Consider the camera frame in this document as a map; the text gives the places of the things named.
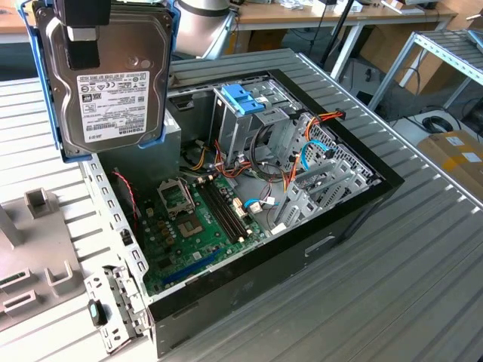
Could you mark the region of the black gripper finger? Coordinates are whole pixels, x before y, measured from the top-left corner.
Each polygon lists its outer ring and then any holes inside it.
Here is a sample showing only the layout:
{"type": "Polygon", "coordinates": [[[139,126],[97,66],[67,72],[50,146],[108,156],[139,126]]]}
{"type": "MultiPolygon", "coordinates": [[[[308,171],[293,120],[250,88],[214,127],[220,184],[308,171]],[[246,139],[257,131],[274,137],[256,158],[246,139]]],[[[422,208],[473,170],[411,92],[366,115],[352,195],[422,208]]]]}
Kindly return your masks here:
{"type": "Polygon", "coordinates": [[[71,70],[100,65],[99,27],[109,24],[111,1],[62,1],[63,37],[71,70]]]}

